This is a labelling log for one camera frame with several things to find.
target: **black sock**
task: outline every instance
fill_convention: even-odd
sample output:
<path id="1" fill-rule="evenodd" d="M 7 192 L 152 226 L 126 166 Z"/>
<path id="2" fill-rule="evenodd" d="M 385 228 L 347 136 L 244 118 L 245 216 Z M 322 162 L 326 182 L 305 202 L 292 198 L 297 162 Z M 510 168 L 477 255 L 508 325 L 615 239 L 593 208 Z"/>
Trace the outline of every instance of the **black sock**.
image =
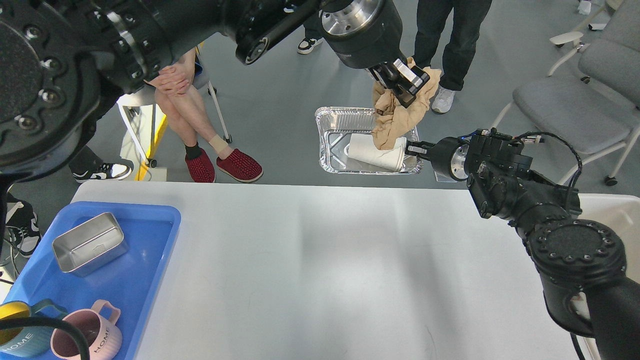
<path id="1" fill-rule="evenodd" d="M 184 148 L 187 150 L 187 160 L 193 160 L 200 156 L 202 153 L 201 148 L 196 143 L 194 146 L 185 145 Z"/>

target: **ankle bandage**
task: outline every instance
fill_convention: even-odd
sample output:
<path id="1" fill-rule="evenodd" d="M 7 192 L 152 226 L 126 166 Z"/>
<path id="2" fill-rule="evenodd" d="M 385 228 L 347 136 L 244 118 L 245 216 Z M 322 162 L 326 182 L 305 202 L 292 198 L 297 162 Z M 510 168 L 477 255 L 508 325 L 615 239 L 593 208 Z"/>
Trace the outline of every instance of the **ankle bandage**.
<path id="1" fill-rule="evenodd" d="M 226 141 L 222 140 L 220 135 L 216 135 L 209 141 L 209 144 L 213 146 L 213 149 L 219 154 L 222 150 L 226 149 L 229 144 Z"/>

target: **tan rag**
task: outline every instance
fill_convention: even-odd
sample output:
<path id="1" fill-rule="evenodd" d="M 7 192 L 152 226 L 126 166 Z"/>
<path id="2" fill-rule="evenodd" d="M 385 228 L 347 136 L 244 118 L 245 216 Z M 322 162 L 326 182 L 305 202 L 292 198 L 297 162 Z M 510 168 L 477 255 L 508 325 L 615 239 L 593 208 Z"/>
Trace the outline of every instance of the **tan rag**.
<path id="1" fill-rule="evenodd" d="M 409 68 L 415 66 L 413 58 L 408 58 Z M 371 131 L 373 143 L 379 150 L 391 150 L 396 139 L 413 129 L 429 110 L 431 98 L 438 90 L 442 70 L 426 67 L 424 72 L 429 74 L 429 81 L 416 94 L 415 101 L 405 108 L 389 89 L 385 89 L 378 82 L 373 85 L 373 103 L 378 118 L 376 127 Z"/>

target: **blue tray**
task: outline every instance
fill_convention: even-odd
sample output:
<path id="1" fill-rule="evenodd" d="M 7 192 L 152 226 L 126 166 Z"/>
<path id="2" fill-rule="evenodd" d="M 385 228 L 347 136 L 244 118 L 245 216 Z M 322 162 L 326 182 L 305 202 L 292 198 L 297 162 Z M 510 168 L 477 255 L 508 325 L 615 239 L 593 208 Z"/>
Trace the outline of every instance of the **blue tray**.
<path id="1" fill-rule="evenodd" d="M 86 277 L 64 274 L 53 256 L 53 239 L 105 212 L 112 213 L 120 224 L 129 251 Z M 122 310 L 116 323 L 122 331 L 122 348 L 114 360 L 131 360 L 179 225 L 180 212 L 171 206 L 74 202 L 65 206 L 53 220 L 5 302 L 22 300 L 32 305 L 49 298 L 71 312 L 90 308 L 97 299 L 108 300 Z M 0 359 L 23 358 L 0 353 Z M 51 350 L 34 359 L 59 360 Z"/>

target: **jeans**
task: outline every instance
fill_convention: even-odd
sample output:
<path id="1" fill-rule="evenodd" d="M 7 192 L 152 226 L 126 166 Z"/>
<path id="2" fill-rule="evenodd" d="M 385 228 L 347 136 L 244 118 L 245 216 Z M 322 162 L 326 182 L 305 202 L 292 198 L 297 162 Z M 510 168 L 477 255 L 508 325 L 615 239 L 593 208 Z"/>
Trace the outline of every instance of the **jeans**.
<path id="1" fill-rule="evenodd" d="M 431 66 L 438 49 L 440 34 L 453 10 L 451 39 L 442 55 L 443 76 L 440 86 L 460 91 L 476 54 L 480 25 L 491 7 L 492 0 L 418 0 L 415 53 L 413 59 L 423 68 Z"/>

